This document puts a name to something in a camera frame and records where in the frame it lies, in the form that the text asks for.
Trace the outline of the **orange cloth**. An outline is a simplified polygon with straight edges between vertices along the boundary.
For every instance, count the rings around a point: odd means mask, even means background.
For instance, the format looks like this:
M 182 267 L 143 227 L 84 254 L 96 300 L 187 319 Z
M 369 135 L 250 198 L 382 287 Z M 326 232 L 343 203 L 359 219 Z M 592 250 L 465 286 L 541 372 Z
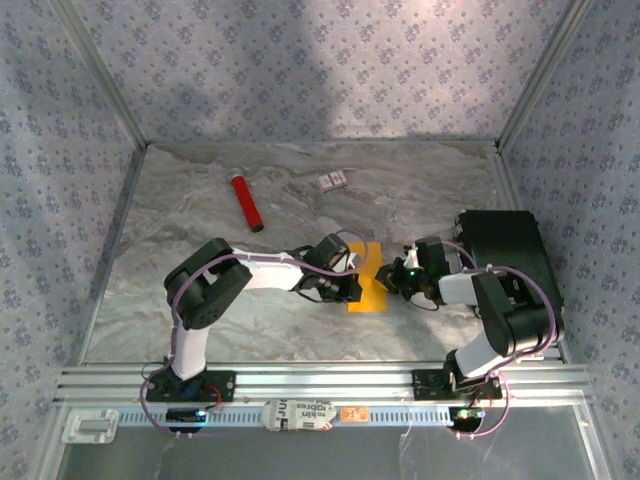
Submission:
M 348 244 L 352 253 L 359 257 L 358 284 L 362 289 L 359 301 L 348 303 L 349 313 L 378 313 L 387 310 L 387 290 L 375 280 L 378 270 L 383 266 L 381 244 L 368 242 L 368 256 L 364 258 L 364 245 L 358 242 Z

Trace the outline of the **white plastic bracket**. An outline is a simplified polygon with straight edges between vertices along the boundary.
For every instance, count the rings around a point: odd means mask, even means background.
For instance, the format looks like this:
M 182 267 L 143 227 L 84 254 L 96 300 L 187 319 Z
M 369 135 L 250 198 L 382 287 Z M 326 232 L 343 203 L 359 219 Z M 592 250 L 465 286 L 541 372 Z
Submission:
M 61 435 L 64 444 L 110 444 L 116 436 L 120 414 L 113 409 L 70 411 Z

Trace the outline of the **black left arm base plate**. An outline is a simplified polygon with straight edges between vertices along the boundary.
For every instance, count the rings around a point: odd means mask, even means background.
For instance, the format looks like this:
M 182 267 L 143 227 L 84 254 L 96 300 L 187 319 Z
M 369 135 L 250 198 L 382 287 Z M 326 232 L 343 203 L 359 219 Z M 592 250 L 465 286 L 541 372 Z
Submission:
M 180 379 L 172 369 L 153 376 L 145 393 L 148 402 L 218 403 L 234 398 L 236 373 L 204 370 L 188 380 Z

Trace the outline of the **red glitter tube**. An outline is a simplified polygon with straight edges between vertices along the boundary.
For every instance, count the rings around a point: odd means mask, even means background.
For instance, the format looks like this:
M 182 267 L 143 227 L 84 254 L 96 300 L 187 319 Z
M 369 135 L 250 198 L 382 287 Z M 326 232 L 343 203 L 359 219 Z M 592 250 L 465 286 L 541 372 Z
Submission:
M 264 229 L 264 224 L 257 209 L 244 173 L 234 168 L 229 172 L 230 183 L 243 211 L 247 226 L 251 232 L 257 233 Z

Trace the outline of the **clear acrylic panel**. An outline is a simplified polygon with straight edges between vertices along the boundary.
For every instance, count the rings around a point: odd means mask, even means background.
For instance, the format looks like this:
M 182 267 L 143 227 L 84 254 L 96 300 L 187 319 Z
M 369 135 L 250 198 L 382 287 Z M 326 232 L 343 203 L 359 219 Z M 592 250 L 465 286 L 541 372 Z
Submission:
M 176 440 L 126 428 L 106 446 L 65 449 L 55 480 L 595 480 L 576 439 L 505 427 L 458 439 L 439 428 L 319 433 L 222 429 Z

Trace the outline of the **black controller board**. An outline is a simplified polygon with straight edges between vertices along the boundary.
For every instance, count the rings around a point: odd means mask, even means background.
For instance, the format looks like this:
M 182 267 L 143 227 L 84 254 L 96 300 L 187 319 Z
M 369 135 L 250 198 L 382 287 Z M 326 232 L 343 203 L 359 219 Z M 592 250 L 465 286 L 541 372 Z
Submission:
M 207 412 L 199 408 L 169 408 L 165 414 L 165 421 L 172 433 L 197 433 L 207 420 Z
M 462 433 L 475 433 L 478 431 L 485 418 L 485 411 L 475 407 L 456 407 L 449 409 L 452 421 L 451 430 Z

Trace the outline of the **aluminium mounting rail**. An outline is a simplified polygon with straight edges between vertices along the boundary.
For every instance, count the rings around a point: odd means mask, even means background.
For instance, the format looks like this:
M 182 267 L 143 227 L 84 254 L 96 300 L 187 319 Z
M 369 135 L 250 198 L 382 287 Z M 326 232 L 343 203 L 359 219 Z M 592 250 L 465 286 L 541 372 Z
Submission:
M 214 363 L 209 371 L 236 373 L 232 403 L 261 405 L 271 399 L 322 399 L 337 405 L 449 404 L 470 401 L 416 401 L 411 371 L 435 369 L 429 362 Z M 57 406 L 136 406 L 143 378 L 139 364 L 89 364 L 66 368 L 58 379 Z M 557 360 L 525 361 L 502 370 L 503 398 L 476 400 L 482 406 L 565 406 L 594 397 L 585 366 Z

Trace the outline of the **aluminium frame post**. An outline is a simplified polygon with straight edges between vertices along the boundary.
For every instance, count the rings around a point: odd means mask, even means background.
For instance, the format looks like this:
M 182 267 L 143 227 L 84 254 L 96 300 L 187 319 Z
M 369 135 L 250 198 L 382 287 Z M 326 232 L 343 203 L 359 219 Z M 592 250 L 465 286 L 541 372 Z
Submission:
M 594 0 L 567 0 L 523 91 L 496 138 L 496 148 L 501 155 L 513 146 L 593 3 Z
M 72 0 L 48 2 L 126 134 L 138 150 L 145 150 L 148 142 Z

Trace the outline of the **small card box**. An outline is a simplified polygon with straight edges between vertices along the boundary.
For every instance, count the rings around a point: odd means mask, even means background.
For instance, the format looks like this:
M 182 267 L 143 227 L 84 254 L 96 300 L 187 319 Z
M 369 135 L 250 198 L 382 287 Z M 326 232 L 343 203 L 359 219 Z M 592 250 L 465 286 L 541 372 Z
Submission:
M 344 188 L 348 185 L 348 180 L 342 170 L 334 170 L 332 172 L 322 174 L 318 177 L 317 182 L 323 193 Z

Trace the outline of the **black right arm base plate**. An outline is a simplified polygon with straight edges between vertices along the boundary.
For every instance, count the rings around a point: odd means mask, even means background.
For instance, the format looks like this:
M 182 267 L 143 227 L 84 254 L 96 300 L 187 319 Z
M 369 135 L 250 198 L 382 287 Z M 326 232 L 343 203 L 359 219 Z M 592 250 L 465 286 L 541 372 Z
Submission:
M 488 377 L 458 382 L 452 373 L 441 369 L 411 371 L 412 389 L 416 401 L 427 400 L 499 400 L 503 398 L 499 380 Z

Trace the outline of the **black left controller board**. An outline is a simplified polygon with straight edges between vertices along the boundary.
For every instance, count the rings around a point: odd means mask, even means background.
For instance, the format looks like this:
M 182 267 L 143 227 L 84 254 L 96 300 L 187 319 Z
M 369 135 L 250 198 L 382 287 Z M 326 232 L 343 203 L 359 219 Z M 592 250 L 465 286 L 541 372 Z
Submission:
M 172 433 L 197 433 L 207 420 L 207 412 L 199 408 L 169 408 L 165 414 L 165 421 Z

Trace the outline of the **newspaper wrapped roll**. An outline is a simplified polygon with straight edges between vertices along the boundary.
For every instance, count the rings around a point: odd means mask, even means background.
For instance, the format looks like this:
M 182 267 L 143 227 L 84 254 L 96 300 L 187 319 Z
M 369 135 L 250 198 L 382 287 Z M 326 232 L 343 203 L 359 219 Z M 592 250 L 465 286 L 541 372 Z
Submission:
M 264 404 L 261 421 L 272 432 L 327 431 L 332 428 L 337 413 L 330 401 L 278 399 Z

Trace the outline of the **black right controller board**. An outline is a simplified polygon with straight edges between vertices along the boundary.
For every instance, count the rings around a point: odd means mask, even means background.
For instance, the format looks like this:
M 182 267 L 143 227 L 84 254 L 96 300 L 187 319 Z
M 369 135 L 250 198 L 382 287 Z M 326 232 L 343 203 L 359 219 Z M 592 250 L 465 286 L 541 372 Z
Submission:
M 478 431 L 485 418 L 485 411 L 475 407 L 456 407 L 449 409 L 452 421 L 451 430 L 462 433 L 475 433 Z

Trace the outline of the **black hard case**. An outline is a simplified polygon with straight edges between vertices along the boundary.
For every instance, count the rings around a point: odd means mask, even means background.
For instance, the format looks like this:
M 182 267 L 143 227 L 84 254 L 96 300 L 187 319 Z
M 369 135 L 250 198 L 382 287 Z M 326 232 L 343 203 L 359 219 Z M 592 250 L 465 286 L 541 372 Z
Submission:
M 562 319 L 563 298 L 534 215 L 526 210 L 467 210 L 455 221 L 454 239 L 479 267 L 508 266 L 529 276 Z

